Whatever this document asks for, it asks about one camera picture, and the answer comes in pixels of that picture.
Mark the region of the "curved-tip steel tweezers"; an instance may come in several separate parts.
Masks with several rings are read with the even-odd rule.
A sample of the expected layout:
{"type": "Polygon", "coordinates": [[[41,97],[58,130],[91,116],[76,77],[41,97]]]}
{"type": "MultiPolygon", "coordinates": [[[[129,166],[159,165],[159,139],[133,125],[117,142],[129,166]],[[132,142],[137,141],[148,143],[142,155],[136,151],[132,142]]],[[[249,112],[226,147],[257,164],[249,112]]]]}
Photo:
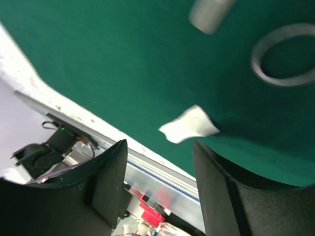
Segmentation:
{"type": "Polygon", "coordinates": [[[205,34],[214,34],[236,0],[196,0],[189,13],[189,21],[205,34]]]}

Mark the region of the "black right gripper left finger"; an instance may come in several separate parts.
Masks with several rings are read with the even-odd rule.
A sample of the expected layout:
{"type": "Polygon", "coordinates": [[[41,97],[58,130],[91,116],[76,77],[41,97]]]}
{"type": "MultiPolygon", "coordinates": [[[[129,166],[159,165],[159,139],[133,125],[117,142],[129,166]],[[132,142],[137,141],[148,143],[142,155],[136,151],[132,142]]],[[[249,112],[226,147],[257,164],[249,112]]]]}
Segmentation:
{"type": "Polygon", "coordinates": [[[124,191],[127,141],[45,183],[0,181],[3,236],[109,236],[124,191]]]}

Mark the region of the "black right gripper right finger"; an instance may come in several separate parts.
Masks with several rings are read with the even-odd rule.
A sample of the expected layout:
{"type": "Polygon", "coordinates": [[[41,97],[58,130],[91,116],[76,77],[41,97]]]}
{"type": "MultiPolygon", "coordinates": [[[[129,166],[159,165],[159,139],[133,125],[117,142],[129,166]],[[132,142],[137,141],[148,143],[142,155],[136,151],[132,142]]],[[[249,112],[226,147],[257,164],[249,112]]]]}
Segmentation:
{"type": "Polygon", "coordinates": [[[192,155],[208,236],[312,236],[315,187],[259,176],[200,141],[192,155]]]}

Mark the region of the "dark green surgical cloth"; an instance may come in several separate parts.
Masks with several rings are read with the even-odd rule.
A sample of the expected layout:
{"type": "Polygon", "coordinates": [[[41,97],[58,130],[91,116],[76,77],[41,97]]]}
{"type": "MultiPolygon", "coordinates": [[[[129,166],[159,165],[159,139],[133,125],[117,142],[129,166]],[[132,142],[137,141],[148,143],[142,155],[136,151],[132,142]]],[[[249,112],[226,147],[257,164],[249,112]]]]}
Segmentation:
{"type": "Polygon", "coordinates": [[[0,20],[53,89],[193,174],[192,141],[159,128],[192,105],[219,129],[202,141],[256,174],[315,181],[315,86],[282,88],[251,68],[267,33],[315,22],[312,0],[239,0],[212,35],[191,0],[3,0],[0,20]]]}

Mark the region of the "steel hemostat forceps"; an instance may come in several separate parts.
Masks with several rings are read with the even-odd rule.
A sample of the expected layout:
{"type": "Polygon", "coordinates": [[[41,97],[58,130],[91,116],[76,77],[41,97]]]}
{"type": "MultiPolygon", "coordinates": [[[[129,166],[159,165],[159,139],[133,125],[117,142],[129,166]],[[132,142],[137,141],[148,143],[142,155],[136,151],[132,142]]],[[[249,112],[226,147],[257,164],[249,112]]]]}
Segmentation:
{"type": "Polygon", "coordinates": [[[274,86],[314,83],[314,24],[286,25],[263,36],[252,49],[251,67],[259,79],[274,86]]]}

